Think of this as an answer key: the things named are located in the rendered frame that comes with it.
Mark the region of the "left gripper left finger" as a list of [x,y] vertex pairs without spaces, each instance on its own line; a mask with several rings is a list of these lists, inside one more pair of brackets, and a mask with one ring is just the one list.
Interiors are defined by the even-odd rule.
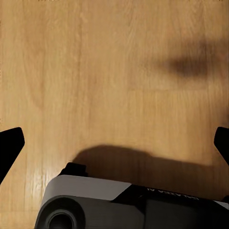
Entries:
[[0,132],[0,184],[25,145],[20,127]]

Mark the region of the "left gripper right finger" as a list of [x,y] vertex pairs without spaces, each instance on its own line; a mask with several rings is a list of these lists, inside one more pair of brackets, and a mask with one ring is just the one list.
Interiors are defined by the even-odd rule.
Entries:
[[214,144],[229,165],[229,129],[228,128],[224,128],[224,127],[217,128],[215,138],[214,138]]

